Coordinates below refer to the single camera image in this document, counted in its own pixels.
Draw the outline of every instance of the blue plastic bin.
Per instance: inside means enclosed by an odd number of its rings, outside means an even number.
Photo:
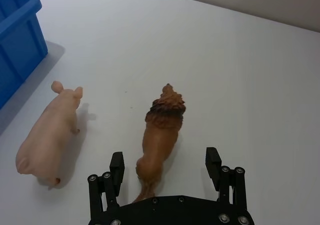
[[[0,109],[48,54],[40,0],[0,0]]]

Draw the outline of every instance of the pig ear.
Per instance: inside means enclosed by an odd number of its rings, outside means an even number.
[[[75,97],[77,99],[82,99],[82,93],[83,93],[83,88],[81,86],[78,86],[75,90],[74,90],[74,93],[75,93]]]
[[[64,86],[62,86],[62,83],[59,81],[54,81],[51,85],[52,91],[59,94],[64,90]]]

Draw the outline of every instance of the bolt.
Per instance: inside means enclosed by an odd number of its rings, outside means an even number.
[[[236,172],[239,173],[239,174],[242,174],[244,172],[244,170],[241,167],[238,167],[236,169]]]
[[[245,216],[239,216],[238,217],[238,221],[239,223],[241,223],[242,225],[249,225],[249,219],[246,218]]]
[[[229,172],[229,168],[228,168],[227,166],[223,166],[223,167],[222,167],[222,171],[224,171],[224,172]]]
[[[121,221],[120,220],[113,220],[110,225],[121,225]]]
[[[91,176],[91,177],[89,177],[89,180],[90,180],[90,181],[96,180],[96,176]]]
[[[110,176],[111,176],[111,175],[110,175],[110,173],[108,173],[108,172],[103,175],[103,177],[104,177],[105,179],[110,178]]]
[[[230,218],[228,217],[228,215],[222,213],[219,215],[219,219],[221,222],[223,222],[224,224],[227,224],[230,221]]]

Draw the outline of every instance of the toy pig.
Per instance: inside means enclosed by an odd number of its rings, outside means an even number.
[[[54,81],[51,89],[58,94],[44,109],[22,143],[15,165],[18,173],[32,174],[47,181],[52,187],[60,183],[57,177],[63,150],[71,137],[78,134],[76,109],[83,88],[64,89]]]

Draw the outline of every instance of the white table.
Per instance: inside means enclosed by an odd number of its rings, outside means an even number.
[[[217,199],[205,169],[216,147],[223,164],[246,169],[256,225],[319,224],[319,33],[192,0],[41,2],[49,58],[9,101],[15,111],[1,111],[1,224],[88,224],[87,177],[108,171],[116,151],[126,165],[118,201],[133,201],[145,114],[166,83],[187,110],[159,196]],[[48,190],[17,173],[15,156],[55,97],[53,80],[83,86],[84,105],[62,185]]]

